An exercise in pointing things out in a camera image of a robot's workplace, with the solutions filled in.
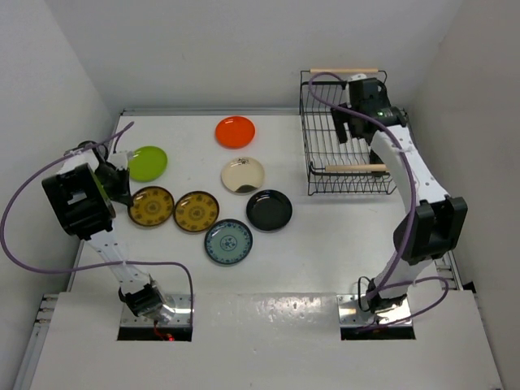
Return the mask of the black plate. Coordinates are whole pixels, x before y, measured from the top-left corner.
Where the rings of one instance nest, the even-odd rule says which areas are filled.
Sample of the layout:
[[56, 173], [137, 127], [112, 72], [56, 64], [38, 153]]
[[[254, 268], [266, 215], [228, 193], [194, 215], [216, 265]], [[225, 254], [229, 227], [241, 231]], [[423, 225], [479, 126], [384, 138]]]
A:
[[265, 189], [248, 200], [245, 212], [254, 228], [262, 232], [274, 232], [289, 223], [293, 216], [293, 205], [284, 193]]

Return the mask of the green plate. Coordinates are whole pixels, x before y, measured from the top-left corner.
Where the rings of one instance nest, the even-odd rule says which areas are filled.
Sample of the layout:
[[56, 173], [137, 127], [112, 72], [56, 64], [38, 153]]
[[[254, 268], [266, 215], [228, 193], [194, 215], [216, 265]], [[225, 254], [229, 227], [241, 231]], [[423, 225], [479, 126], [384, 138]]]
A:
[[167, 169], [166, 152], [153, 145], [142, 146], [132, 152], [128, 161], [129, 177], [136, 182], [151, 182]]

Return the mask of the blue white patterned plate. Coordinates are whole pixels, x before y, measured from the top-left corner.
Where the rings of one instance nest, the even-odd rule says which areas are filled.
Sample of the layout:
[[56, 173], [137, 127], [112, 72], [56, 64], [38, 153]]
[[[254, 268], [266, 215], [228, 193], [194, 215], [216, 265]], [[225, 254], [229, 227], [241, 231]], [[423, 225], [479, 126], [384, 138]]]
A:
[[249, 255], [253, 242], [252, 232], [240, 220], [221, 219], [206, 233], [204, 250], [214, 264], [232, 267]]

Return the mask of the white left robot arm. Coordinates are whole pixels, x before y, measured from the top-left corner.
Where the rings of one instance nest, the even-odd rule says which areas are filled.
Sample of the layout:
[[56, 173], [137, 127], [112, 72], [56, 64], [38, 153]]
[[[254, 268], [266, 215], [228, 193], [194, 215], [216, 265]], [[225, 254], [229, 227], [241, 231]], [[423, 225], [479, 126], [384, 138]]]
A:
[[63, 230], [93, 248], [110, 268], [119, 285], [119, 299], [136, 317], [163, 319], [166, 298], [152, 276], [130, 263], [113, 221], [118, 202], [132, 204], [128, 156], [102, 153], [93, 141], [68, 150], [56, 174], [42, 188]]

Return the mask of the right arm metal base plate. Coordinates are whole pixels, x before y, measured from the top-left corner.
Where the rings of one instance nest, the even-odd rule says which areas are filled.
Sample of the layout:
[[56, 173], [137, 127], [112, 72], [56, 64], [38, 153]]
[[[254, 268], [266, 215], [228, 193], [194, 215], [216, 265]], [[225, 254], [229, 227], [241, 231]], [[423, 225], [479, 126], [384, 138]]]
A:
[[374, 314], [362, 311], [358, 304], [357, 294], [337, 295], [338, 315], [341, 328], [373, 327], [383, 325], [411, 326], [409, 302], [405, 299], [401, 304], [393, 304], [387, 309], [377, 310]]

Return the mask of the orange plate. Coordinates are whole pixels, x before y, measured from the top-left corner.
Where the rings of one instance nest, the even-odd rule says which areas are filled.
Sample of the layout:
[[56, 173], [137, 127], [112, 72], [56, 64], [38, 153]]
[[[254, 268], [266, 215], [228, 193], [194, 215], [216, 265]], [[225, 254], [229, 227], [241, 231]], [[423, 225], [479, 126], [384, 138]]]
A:
[[229, 149], [246, 147], [255, 137], [254, 123], [243, 116], [230, 116], [222, 119], [216, 126], [214, 136], [216, 141]]

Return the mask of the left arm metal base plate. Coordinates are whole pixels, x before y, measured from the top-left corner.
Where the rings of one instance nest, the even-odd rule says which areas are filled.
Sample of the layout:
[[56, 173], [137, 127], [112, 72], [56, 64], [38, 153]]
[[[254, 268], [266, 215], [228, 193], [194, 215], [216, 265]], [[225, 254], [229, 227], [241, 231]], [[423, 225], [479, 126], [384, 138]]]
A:
[[[166, 303], [162, 305], [157, 321], [160, 327], [189, 327], [190, 326], [190, 296], [186, 294], [165, 295]], [[120, 317], [121, 327], [152, 327], [154, 320], [144, 316], [136, 317], [130, 309], [124, 305]]]

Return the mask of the yellow patterned plate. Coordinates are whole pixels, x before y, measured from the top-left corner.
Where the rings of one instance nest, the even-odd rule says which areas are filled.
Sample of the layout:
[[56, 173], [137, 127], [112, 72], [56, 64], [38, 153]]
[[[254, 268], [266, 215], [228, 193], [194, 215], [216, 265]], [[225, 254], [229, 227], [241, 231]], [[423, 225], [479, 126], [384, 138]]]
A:
[[204, 232], [211, 228], [219, 217], [217, 199], [204, 191], [186, 193], [175, 204], [173, 219], [178, 228], [187, 233]]
[[174, 206], [174, 197], [167, 189], [148, 186], [132, 195], [128, 217], [141, 227], [153, 228], [165, 223], [172, 216]]

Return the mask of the cream plate with ink painting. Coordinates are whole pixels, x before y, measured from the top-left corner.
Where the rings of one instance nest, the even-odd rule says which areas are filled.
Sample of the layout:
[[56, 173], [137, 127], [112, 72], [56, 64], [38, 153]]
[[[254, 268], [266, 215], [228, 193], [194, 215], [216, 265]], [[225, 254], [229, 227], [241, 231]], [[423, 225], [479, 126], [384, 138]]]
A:
[[223, 167], [221, 181], [223, 186], [232, 193], [251, 193], [263, 186], [265, 170], [255, 158], [234, 158]]

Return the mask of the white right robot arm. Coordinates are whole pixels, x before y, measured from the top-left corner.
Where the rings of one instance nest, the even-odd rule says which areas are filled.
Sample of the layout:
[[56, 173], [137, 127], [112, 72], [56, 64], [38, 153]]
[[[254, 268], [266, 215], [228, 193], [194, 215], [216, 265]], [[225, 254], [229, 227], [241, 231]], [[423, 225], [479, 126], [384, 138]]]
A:
[[352, 137], [370, 146], [371, 163], [387, 168], [405, 207], [392, 236], [395, 252], [359, 301], [375, 313], [401, 304], [423, 270], [457, 246], [468, 205], [432, 175], [383, 81], [356, 75], [348, 87], [349, 101], [331, 109], [336, 135], [341, 143]]

